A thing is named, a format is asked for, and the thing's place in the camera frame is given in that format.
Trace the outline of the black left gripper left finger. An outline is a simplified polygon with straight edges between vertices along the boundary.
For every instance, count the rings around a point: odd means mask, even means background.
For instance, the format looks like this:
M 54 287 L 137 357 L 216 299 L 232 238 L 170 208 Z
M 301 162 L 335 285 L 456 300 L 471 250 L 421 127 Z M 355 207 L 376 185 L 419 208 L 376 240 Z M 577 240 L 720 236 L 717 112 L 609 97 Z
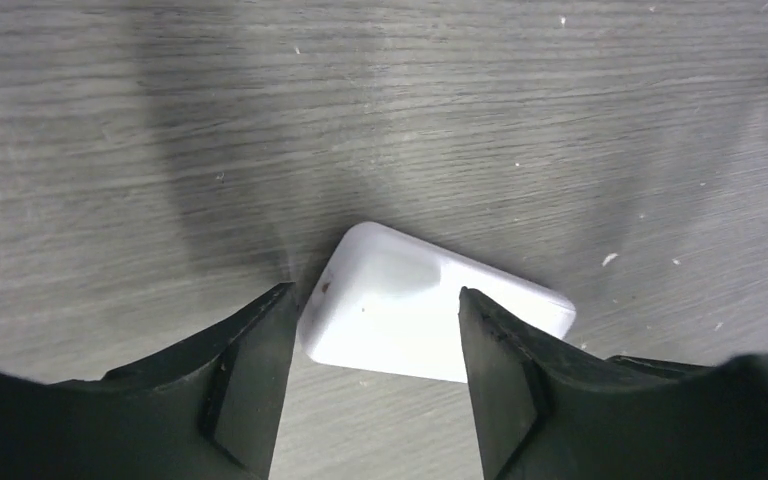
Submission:
M 265 479 L 298 322 L 281 283 L 95 381 L 0 372 L 0 479 Z

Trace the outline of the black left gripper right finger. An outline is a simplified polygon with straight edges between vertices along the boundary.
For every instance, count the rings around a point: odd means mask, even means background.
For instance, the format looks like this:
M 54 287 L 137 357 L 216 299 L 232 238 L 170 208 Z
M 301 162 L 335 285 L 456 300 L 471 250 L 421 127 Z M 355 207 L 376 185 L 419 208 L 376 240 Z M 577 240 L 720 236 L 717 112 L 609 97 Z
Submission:
M 476 289 L 459 325 L 487 479 L 768 479 L 768 353 L 600 359 Z

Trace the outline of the white remote control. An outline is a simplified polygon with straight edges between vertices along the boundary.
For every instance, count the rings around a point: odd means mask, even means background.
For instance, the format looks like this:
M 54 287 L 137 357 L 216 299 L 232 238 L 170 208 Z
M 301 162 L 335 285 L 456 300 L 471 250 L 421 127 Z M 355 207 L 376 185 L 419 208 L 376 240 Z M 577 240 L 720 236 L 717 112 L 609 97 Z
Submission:
M 576 317 L 564 295 L 375 222 L 351 227 L 303 309 L 297 329 L 314 362 L 464 383 L 462 288 L 483 292 L 558 339 Z

